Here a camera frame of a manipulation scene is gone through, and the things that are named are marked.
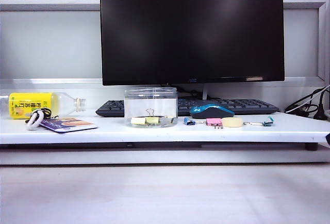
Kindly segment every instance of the desk surface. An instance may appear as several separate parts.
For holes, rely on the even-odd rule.
[[[1,223],[329,222],[330,164],[0,168]]]
[[[162,142],[162,141],[248,141],[248,142],[326,142],[330,122],[298,117],[283,113],[271,115],[271,127],[243,126],[215,130],[204,124],[187,126],[183,117],[173,127],[150,129],[127,127],[123,118],[103,118],[94,111],[79,117],[95,123],[98,128],[58,134],[40,127],[37,131],[25,130],[24,120],[2,117],[0,144],[88,143],[88,142]],[[243,121],[263,122],[268,115],[239,116]]]

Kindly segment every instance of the plastic jar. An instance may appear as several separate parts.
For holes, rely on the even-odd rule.
[[[136,87],[125,90],[125,123],[133,127],[170,127],[177,124],[177,93],[173,87]]]

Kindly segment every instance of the yellow bottle label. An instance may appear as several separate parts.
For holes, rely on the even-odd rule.
[[[28,119],[36,109],[52,109],[52,94],[52,92],[14,92],[9,95],[9,115],[14,119]]]

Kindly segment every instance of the clear plastic container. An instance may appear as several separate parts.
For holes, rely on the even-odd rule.
[[[125,123],[133,127],[170,127],[177,124],[177,93],[173,87],[136,87],[125,90]]]
[[[13,92],[8,98],[9,116],[13,119],[28,119],[40,108],[51,109],[52,116],[64,117],[84,111],[85,104],[86,99],[74,99],[65,92]]]

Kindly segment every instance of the monitor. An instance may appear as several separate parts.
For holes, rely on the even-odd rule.
[[[101,0],[103,85],[284,80],[283,0]]]

